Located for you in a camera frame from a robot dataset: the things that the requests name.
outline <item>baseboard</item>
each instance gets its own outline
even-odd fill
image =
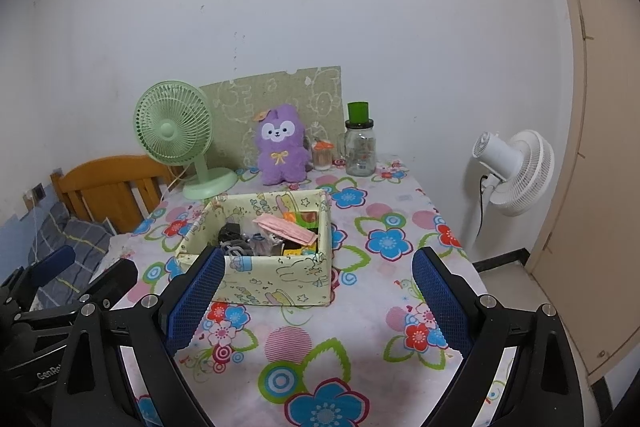
[[[591,386],[591,390],[593,391],[593,397],[596,399],[596,405],[598,406],[600,423],[604,423],[613,413],[613,403],[611,401],[611,395],[609,394],[609,386],[604,377],[596,380]]]
[[[501,253],[495,257],[489,259],[482,259],[482,261],[476,261],[473,263],[477,272],[484,272],[502,266],[503,264],[514,263],[514,261],[520,261],[525,266],[529,260],[529,250],[526,248],[518,248],[507,253]]]

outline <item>blue gripper pad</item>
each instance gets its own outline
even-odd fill
[[[76,252],[69,245],[58,248],[31,267],[30,282],[34,287],[46,285],[76,260]]]
[[[435,256],[433,262],[427,257],[424,250],[426,249],[421,249],[414,253],[412,273],[415,283],[427,301],[431,312],[433,312],[440,331],[447,339],[449,346],[462,353],[462,357],[466,359],[474,345],[469,334],[469,319],[464,308],[453,294],[449,285],[447,285],[443,276],[438,272],[434,263],[439,263],[441,269],[444,268],[446,270],[445,277],[447,274],[451,278],[457,276],[453,276],[447,270],[447,267],[444,266],[431,248],[429,250],[433,252],[432,258]],[[471,288],[469,290],[472,292],[473,298],[475,298],[476,294],[473,293]]]
[[[171,356],[174,356],[178,349],[189,345],[225,275],[223,251],[220,248],[211,250],[213,249],[209,247],[203,251],[187,273],[176,276],[162,292],[164,300],[165,293],[169,290],[169,300],[165,302],[170,305],[172,290],[178,288],[174,282],[181,283],[179,288],[182,291],[181,296],[166,315],[164,347]]]

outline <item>wall outlet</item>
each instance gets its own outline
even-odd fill
[[[33,193],[33,201],[35,201],[35,204],[40,203],[46,196],[44,188],[42,187],[42,183],[39,183],[35,187],[33,187],[31,189],[31,192]]]
[[[33,207],[35,206],[35,203],[33,201],[33,191],[27,190],[22,195],[22,201],[24,201],[24,206],[27,208],[27,213],[31,212],[33,210]]]

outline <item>white wall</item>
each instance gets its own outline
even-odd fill
[[[0,225],[24,208],[25,190],[48,184],[52,169],[34,81],[37,1],[0,0]]]
[[[132,110],[158,80],[339,64],[345,101],[370,102],[379,150],[405,158],[460,233],[476,204],[481,169],[468,158],[482,130],[536,129],[562,157],[572,86],[562,1],[42,0],[47,142],[63,169],[138,152]],[[532,247],[547,206],[488,216],[473,256]]]

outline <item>fan grille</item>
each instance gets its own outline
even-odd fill
[[[486,146],[489,144],[489,139],[491,138],[490,134],[487,131],[484,131],[476,141],[474,145],[474,158],[478,158],[486,149]]]
[[[207,97],[185,82],[159,82],[138,100],[134,128],[138,142],[156,161],[166,165],[192,162],[211,145]]]
[[[517,133],[508,144],[522,152],[522,167],[517,175],[496,187],[491,202],[501,213],[518,216],[545,192],[554,171],[554,151],[532,130]]]

